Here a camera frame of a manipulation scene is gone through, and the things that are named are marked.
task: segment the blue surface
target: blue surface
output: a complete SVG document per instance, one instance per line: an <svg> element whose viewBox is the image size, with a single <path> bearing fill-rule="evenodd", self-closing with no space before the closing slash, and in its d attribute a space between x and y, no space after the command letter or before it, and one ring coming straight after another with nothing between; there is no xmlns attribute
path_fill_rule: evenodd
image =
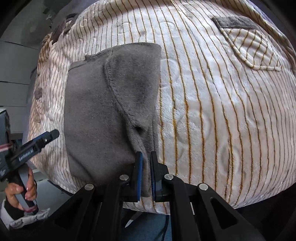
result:
<svg viewBox="0 0 296 241"><path fill-rule="evenodd" d="M120 241L161 241L164 225L165 215L143 213L128 227L121 230ZM165 241L172 241L170 220Z"/></svg>

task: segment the striped pocket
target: striped pocket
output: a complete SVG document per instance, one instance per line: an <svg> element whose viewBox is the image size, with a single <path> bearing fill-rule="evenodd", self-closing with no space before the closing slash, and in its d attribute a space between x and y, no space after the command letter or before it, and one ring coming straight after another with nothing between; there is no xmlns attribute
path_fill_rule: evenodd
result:
<svg viewBox="0 0 296 241"><path fill-rule="evenodd" d="M277 51L251 19L230 16L212 18L212 21L247 66L254 70L281 71Z"/></svg>

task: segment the black cuff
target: black cuff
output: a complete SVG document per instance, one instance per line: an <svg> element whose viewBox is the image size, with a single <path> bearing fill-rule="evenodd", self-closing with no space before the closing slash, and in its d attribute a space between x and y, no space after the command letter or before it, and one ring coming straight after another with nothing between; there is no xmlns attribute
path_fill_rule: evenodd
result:
<svg viewBox="0 0 296 241"><path fill-rule="evenodd" d="M9 216L11 216L13 220L17 220L24 216L24 211L11 206L11 204L7 201L7 198L5 199L5 202L4 202L4 208L6 209L7 213L9 214Z"/></svg>

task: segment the device handle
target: device handle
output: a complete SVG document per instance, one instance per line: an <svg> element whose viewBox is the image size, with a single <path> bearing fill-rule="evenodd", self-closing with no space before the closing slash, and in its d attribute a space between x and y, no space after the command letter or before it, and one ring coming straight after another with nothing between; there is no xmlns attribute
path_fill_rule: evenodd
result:
<svg viewBox="0 0 296 241"><path fill-rule="evenodd" d="M21 187L23 187L23 192L20 194L16 194L15 197L23 207L26 213L37 214L39 209L37 206L37 202L28 201L25 199L25 194L27 193L25 184L28 182L29 174L28 174L28 165L24 164L18 168L18 170L14 171L8 178L8 182L15 183Z"/></svg>

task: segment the folded gray cloth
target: folded gray cloth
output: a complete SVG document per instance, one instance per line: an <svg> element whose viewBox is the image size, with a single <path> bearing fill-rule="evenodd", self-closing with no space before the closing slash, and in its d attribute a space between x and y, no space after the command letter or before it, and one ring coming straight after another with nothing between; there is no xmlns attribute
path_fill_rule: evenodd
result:
<svg viewBox="0 0 296 241"><path fill-rule="evenodd" d="M151 195L150 152L158 152L155 104L161 47L115 46L71 65L64 133L73 176L107 184L143 153L142 196Z"/></svg>

